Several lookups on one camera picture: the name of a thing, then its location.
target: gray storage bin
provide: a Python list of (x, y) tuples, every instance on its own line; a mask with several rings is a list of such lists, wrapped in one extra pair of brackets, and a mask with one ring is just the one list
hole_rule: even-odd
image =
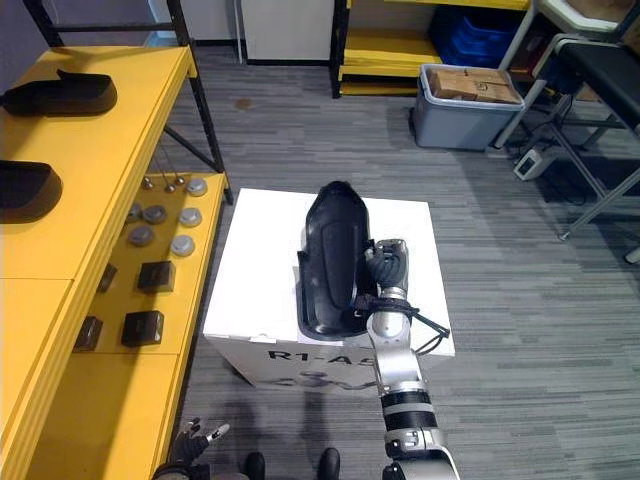
[(521, 97), (519, 105), (512, 105), (433, 96), (427, 80), (428, 71), (465, 68), (440, 64), (425, 64), (420, 68), (418, 96), (413, 110), (413, 126), (418, 146), (484, 150), (511, 118), (524, 109)]

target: white cabinet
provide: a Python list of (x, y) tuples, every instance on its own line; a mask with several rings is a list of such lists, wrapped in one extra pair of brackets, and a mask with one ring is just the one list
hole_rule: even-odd
[(242, 0), (252, 60), (328, 60), (334, 0)]

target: metal knob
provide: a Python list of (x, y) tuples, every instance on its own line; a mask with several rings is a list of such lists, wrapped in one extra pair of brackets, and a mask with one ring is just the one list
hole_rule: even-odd
[(142, 179), (142, 188), (145, 190), (151, 190), (153, 188), (153, 182), (150, 177), (144, 177)]
[(202, 178), (192, 178), (187, 183), (187, 192), (192, 197), (201, 197), (207, 193), (207, 182)]
[(158, 225), (167, 219), (167, 210), (162, 205), (153, 205), (144, 209), (142, 218), (151, 225)]
[(129, 243), (136, 247), (146, 247), (153, 241), (153, 237), (154, 234), (151, 227), (142, 225), (141, 227), (136, 227), (131, 230), (131, 233), (129, 233)]
[(170, 248), (179, 257), (188, 257), (195, 250), (196, 244), (189, 235), (176, 235), (171, 242)]
[(202, 214), (197, 208), (185, 208), (180, 212), (180, 223), (185, 227), (196, 227), (202, 223)]
[(133, 205), (131, 205), (129, 213), (127, 213), (125, 223), (135, 223), (140, 220), (140, 217), (142, 217), (142, 207), (138, 202), (135, 202)]

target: plastic bin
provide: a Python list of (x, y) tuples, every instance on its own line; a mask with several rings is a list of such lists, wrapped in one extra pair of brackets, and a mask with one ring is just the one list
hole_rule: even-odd
[(484, 150), (511, 118), (524, 109), (519, 104), (473, 102), (436, 98), (427, 72), (464, 70), (453, 65), (425, 64), (420, 67), (418, 96), (412, 113), (416, 143), (420, 147)]
[(495, 9), (440, 6), (429, 35), (444, 63), (495, 68), (509, 48), (520, 17)]

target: black block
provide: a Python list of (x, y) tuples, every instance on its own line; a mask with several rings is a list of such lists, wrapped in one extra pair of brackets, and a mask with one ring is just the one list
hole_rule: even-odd
[(162, 341), (164, 315), (158, 310), (127, 313), (122, 329), (122, 344), (127, 347), (155, 345)]
[(176, 267), (169, 261), (143, 263), (138, 275), (138, 288), (145, 293), (172, 292)]
[(116, 276), (116, 273), (118, 273), (118, 269), (110, 263), (107, 263), (107, 266), (104, 267), (104, 272), (102, 273), (102, 278), (100, 279), (100, 283), (98, 283), (98, 288), (96, 289), (96, 291), (99, 293), (104, 293), (109, 290), (109, 286), (113, 281), (113, 277)]
[(80, 333), (73, 346), (74, 352), (90, 352), (96, 349), (100, 332), (102, 331), (102, 321), (96, 317), (86, 317), (80, 327)]

